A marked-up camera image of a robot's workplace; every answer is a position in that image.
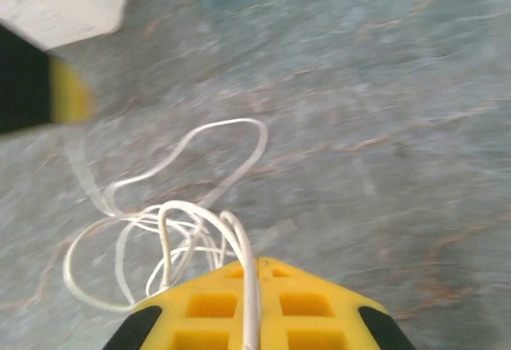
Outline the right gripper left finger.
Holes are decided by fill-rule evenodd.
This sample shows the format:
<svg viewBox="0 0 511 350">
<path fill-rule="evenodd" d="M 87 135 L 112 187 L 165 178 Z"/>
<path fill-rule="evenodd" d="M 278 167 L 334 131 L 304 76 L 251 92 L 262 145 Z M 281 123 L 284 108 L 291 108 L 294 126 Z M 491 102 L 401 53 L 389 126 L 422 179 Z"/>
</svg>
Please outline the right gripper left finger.
<svg viewBox="0 0 511 350">
<path fill-rule="evenodd" d="M 151 296 L 104 349 L 240 349 L 244 271 L 238 261 Z"/>
</svg>

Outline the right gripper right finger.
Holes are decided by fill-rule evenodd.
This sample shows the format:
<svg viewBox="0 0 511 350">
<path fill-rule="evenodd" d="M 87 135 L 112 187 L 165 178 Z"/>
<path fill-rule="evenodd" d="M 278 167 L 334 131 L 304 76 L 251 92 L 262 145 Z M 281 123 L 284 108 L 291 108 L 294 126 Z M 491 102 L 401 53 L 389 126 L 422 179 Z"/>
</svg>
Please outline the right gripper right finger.
<svg viewBox="0 0 511 350">
<path fill-rule="evenodd" d="M 262 349 L 414 349 L 380 303 L 270 257 L 258 259 Z"/>
</svg>

